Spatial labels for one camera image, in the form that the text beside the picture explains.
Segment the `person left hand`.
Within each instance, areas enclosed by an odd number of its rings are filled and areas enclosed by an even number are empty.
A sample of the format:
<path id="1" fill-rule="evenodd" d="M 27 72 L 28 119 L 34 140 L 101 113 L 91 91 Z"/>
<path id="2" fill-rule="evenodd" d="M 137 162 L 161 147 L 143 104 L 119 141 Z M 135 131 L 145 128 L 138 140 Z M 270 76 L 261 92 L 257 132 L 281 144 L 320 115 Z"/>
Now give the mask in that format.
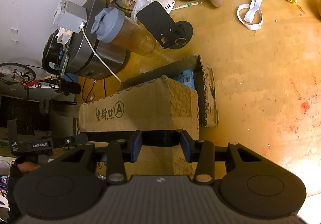
<path id="1" fill-rule="evenodd" d="M 15 159 L 12 166 L 11 173 L 18 175 L 32 172 L 42 167 L 39 163 L 39 154 L 36 155 L 23 155 Z"/>

